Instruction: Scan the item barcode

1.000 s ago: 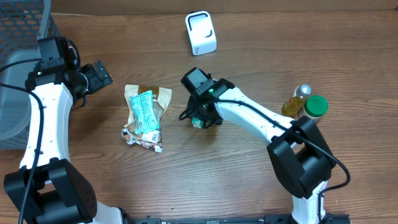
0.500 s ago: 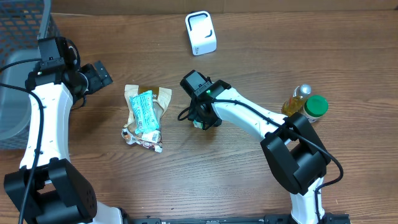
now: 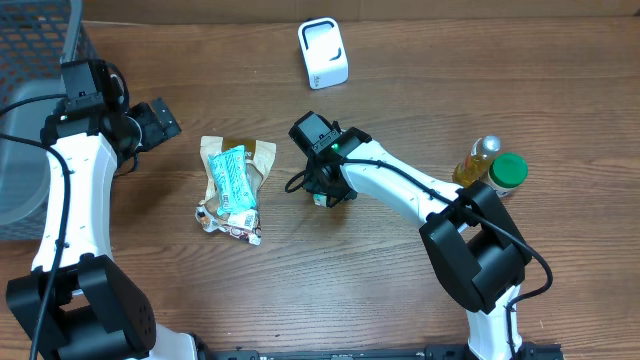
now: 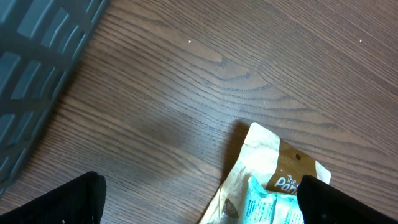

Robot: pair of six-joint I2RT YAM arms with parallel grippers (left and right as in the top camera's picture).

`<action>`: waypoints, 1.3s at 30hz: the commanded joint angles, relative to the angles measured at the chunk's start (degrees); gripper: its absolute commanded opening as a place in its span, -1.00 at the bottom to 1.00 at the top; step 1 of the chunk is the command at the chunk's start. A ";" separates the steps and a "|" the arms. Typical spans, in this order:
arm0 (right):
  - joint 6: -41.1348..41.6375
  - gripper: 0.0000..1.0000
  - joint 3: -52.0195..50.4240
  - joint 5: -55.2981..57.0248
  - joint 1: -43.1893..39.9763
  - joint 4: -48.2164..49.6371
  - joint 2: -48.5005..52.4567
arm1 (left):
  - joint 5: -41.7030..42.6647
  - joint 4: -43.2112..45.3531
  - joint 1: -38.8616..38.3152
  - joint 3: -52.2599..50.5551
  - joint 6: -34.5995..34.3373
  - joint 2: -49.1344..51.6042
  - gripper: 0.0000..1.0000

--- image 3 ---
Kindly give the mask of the green Kleenex tissue pack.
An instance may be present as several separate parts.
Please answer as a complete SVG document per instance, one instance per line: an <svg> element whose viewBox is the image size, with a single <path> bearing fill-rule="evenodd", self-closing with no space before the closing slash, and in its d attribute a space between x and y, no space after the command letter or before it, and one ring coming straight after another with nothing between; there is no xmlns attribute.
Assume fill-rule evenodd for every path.
<svg viewBox="0 0 640 360"><path fill-rule="evenodd" d="M326 207L327 206L327 197L325 195L314 194L313 195L313 200L314 200L314 203L317 206L320 206L320 207Z"/></svg>

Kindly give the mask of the green lid jar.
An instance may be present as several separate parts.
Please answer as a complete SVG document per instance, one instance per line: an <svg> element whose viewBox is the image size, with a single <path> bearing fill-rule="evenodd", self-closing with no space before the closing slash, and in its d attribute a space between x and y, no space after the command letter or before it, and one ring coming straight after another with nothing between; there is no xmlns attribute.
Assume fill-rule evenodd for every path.
<svg viewBox="0 0 640 360"><path fill-rule="evenodd" d="M499 197L514 192L527 178L528 164L516 153L503 153L497 156L481 180L489 185Z"/></svg>

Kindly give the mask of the mint green wipes pack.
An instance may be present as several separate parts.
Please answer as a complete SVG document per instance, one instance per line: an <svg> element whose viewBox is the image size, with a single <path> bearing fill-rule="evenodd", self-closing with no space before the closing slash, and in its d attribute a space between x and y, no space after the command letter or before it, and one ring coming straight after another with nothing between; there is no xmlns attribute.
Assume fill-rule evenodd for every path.
<svg viewBox="0 0 640 360"><path fill-rule="evenodd" d="M217 215L238 214L256 207L247 174L244 145L209 155L208 164L219 195Z"/></svg>

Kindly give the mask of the clear plastic bottle grey cap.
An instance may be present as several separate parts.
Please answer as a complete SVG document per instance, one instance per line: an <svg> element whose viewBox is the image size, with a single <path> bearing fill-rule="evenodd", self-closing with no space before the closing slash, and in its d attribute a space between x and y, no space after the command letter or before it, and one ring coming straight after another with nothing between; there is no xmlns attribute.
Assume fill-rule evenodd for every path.
<svg viewBox="0 0 640 360"><path fill-rule="evenodd" d="M455 167L452 180L463 187L470 186L489 168L501 151L501 140L495 135L479 138L470 153Z"/></svg>

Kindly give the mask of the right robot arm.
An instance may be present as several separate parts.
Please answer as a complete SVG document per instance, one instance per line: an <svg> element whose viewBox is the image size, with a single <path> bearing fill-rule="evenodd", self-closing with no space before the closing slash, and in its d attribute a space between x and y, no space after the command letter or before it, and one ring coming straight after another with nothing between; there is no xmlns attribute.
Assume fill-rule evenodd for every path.
<svg viewBox="0 0 640 360"><path fill-rule="evenodd" d="M314 112L289 131L307 158L285 186L304 189L332 208L365 194L419 230L438 281L466 310L467 354L475 359L519 359L515 299L532 255L495 191L444 182L398 160L355 127L343 130Z"/></svg>

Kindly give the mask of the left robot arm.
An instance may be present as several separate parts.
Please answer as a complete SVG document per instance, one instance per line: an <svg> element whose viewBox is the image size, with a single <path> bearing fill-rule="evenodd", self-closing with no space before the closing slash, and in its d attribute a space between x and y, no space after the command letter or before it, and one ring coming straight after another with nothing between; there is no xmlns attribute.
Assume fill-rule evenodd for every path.
<svg viewBox="0 0 640 360"><path fill-rule="evenodd" d="M109 62L66 62L61 75L66 92L36 144L50 168L41 245L30 274L6 289L31 358L210 358L197 336L157 323L149 299L115 264L110 242L117 169L179 135L178 122L162 99L131 106Z"/></svg>

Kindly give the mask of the brown patterned snack bag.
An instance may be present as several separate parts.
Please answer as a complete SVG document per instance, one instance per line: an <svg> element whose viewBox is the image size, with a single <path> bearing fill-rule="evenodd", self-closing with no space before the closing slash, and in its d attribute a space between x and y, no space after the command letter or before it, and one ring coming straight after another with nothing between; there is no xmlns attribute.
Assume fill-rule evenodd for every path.
<svg viewBox="0 0 640 360"><path fill-rule="evenodd" d="M238 214L217 215L220 205L214 178L208 164L209 155L217 155L238 145L245 146L247 174L256 198L256 207ZM200 140L200 156L207 175L207 189L198 203L195 218L207 233L221 232L258 246L262 242L258 193L266 182L276 158L276 145L254 139L229 139L204 136Z"/></svg>

